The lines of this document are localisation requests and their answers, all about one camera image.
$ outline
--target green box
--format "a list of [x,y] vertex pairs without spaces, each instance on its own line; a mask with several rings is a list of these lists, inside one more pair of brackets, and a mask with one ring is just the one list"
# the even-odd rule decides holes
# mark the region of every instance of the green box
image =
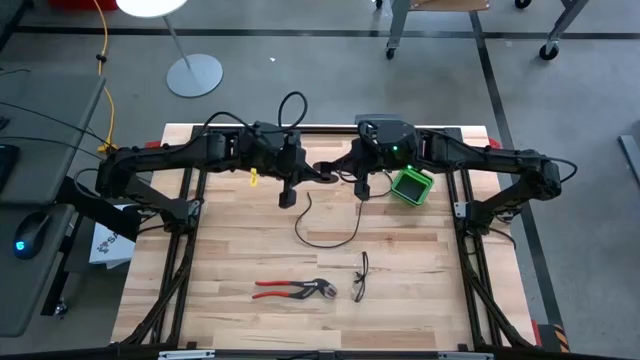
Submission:
[[424,203],[433,186],[433,178],[408,167],[401,170],[391,185],[391,192],[411,205]]

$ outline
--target wooden table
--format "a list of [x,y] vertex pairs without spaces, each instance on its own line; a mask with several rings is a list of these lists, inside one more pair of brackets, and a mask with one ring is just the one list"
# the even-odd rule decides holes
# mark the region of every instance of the wooden table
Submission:
[[[168,124],[163,142],[184,143],[193,125]],[[467,143],[488,144],[483,126],[462,127]],[[350,135],[303,135],[307,162],[333,160],[350,149]],[[155,173],[153,187],[177,197],[182,170]],[[326,250],[304,245],[293,225],[306,209],[306,192],[313,207],[301,222],[309,241],[332,244],[353,232],[360,201],[346,183],[303,183],[298,201],[278,208],[282,183],[260,178],[249,186],[248,173],[210,174],[198,230],[195,259],[184,312],[180,342],[197,341],[216,349],[407,349],[452,350],[472,347],[468,312],[447,184],[435,176],[427,202],[411,207],[389,195],[364,204],[356,239]],[[499,191],[494,173],[471,172],[476,199]],[[191,194],[197,180],[193,177]],[[388,190],[382,174],[371,177],[372,194]],[[157,224],[149,221],[148,225]],[[496,228],[508,231],[501,223]],[[147,232],[136,244],[112,339],[122,340],[156,301],[169,235]],[[498,234],[484,238],[493,292],[510,321],[529,341],[533,330],[513,245]],[[356,258],[369,254],[370,273],[361,303],[351,300]],[[182,254],[178,254],[178,263]],[[335,300],[314,294],[300,301],[287,298],[252,300],[264,291],[256,280],[325,278],[338,288]],[[486,311],[478,300],[485,338]],[[170,328],[172,305],[165,318]]]

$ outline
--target computer mouse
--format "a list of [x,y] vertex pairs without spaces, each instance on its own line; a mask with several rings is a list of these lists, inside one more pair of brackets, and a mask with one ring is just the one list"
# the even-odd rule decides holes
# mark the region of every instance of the computer mouse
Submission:
[[49,219],[49,214],[35,212],[27,215],[18,225],[13,239],[13,253],[18,259],[28,260],[40,252]]

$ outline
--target gray floor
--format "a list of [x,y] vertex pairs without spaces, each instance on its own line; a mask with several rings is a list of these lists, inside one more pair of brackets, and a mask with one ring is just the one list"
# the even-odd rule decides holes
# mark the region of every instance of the gray floor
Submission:
[[[369,0],[193,0],[174,20],[176,27],[189,28],[387,30],[388,4],[381,13],[373,10]],[[494,0],[480,19],[485,31],[543,32],[560,11],[559,1],[534,2],[518,11],[512,1]],[[638,32],[637,15],[640,3],[634,0],[592,0],[569,31]],[[162,26],[121,13],[109,14],[108,21],[114,27]],[[69,15],[43,6],[23,24],[100,26],[94,13]],[[467,14],[416,13],[409,15],[407,29],[470,31],[471,25]],[[308,123],[351,123],[360,113],[399,113],[414,124],[485,125],[499,139],[471,39],[405,38],[391,62],[384,58],[384,38],[183,41],[188,52],[217,56],[225,70],[219,88],[202,98],[178,98],[166,88],[164,76],[177,59],[169,37],[110,37],[107,85],[117,107],[118,145],[158,140],[165,123],[202,122],[218,110],[250,122],[274,121],[282,96],[292,90],[309,98]],[[93,72],[101,45],[100,36],[15,34],[0,53],[0,65]],[[562,41],[560,56],[551,63],[537,59],[541,45],[487,41],[515,145],[580,166],[561,197],[533,204],[568,338],[576,352],[640,358],[635,275],[640,189],[616,141],[640,120],[640,41]],[[298,110],[292,106],[285,115],[293,117]],[[105,99],[91,126],[107,131]],[[84,145],[93,150],[97,144]],[[81,158],[74,168],[88,165],[90,160]],[[544,322],[524,234],[517,222],[513,228],[531,313]],[[109,276],[119,280],[107,281]],[[49,340],[46,349],[106,344],[123,280],[91,273],[85,281],[105,286],[77,292],[78,315],[70,313],[60,323],[34,319],[24,338],[0,340],[0,352],[32,351],[25,344],[36,336]]]

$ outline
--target red-handled pliers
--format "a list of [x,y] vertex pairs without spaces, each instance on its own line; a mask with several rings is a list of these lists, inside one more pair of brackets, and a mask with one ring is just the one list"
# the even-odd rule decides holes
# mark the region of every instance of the red-handled pliers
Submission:
[[258,299],[265,296],[282,296],[293,299],[306,299],[314,292],[320,291],[322,296],[333,299],[338,295],[338,290],[335,286],[331,285],[325,279],[313,279],[312,281],[256,281],[258,286],[299,286],[303,288],[296,293],[289,293],[286,291],[267,291],[252,296],[254,299]]

